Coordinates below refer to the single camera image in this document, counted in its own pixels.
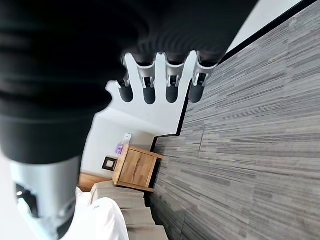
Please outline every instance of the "framed picture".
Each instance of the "framed picture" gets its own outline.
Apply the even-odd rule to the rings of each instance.
[[[102,169],[114,171],[117,165],[117,159],[106,156],[102,165]]]

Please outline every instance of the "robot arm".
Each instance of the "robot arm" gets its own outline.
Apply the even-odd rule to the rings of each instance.
[[[198,102],[256,2],[1,1],[0,143],[29,221],[52,239],[68,231],[92,120],[112,99],[107,82],[133,99],[121,56],[133,54],[152,104],[155,55],[165,53],[163,84],[174,103],[184,62],[198,51],[190,92]]]

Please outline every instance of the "nightstand drawer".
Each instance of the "nightstand drawer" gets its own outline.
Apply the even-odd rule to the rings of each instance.
[[[163,156],[125,145],[113,173],[114,184],[153,192],[153,189],[149,188],[149,184],[157,158],[162,159]]]

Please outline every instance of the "white bedsheet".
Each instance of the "white bedsheet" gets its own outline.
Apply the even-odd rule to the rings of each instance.
[[[104,197],[90,205],[91,195],[77,188],[73,222],[62,240],[129,240],[116,202]]]

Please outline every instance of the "white wall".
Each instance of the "white wall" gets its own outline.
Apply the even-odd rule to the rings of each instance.
[[[228,52],[251,37],[301,0],[259,0],[234,38]]]
[[[35,240],[36,236],[19,213],[8,159],[0,150],[0,239]]]
[[[153,134],[117,124],[96,115],[83,152],[81,171],[111,178],[113,172],[102,169],[102,165],[105,157],[119,156],[115,150],[117,145],[121,144],[125,133],[132,134],[131,145],[150,150],[154,140]]]

